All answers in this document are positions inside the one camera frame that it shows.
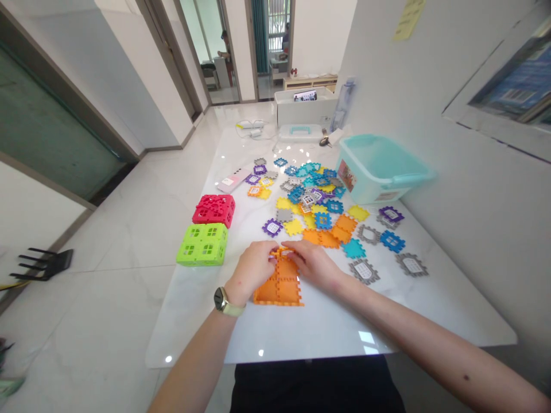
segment red cube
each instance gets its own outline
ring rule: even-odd
[[[229,228],[234,212],[232,195],[203,195],[195,208],[192,221],[194,224],[222,223]]]

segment green cube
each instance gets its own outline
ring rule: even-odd
[[[190,225],[185,231],[176,262],[186,267],[222,265],[227,241],[228,228],[224,224]]]

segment person's left hand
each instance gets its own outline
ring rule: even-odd
[[[253,242],[241,254],[234,274],[225,285],[228,300],[243,307],[254,291],[262,286],[276,270],[276,260],[270,252],[279,248],[275,241]]]

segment black pants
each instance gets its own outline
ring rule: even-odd
[[[384,356],[238,364],[230,413],[405,412]]]

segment wristwatch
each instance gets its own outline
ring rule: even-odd
[[[214,293],[214,305],[222,314],[230,315],[232,317],[240,316],[245,310],[245,307],[234,306],[228,301],[228,296],[226,295],[226,290],[224,287],[218,287]]]

